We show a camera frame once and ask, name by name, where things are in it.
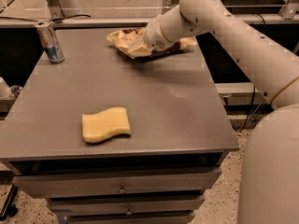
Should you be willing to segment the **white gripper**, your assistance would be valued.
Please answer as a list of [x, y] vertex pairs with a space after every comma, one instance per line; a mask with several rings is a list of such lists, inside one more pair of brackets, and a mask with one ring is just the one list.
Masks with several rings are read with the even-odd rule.
[[172, 46], [172, 43], [167, 40], [163, 34], [160, 25], [161, 15], [152, 19], [146, 26], [144, 37], [139, 37], [134, 40], [127, 50], [127, 54], [132, 59], [138, 57], [148, 57], [153, 50], [164, 51]]

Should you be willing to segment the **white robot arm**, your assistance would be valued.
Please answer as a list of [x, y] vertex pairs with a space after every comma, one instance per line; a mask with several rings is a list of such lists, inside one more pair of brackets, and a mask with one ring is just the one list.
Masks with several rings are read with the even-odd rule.
[[254, 128], [242, 164], [237, 224], [299, 224], [299, 58], [232, 15], [221, 0], [179, 0], [129, 47], [144, 56], [209, 31], [273, 111]]

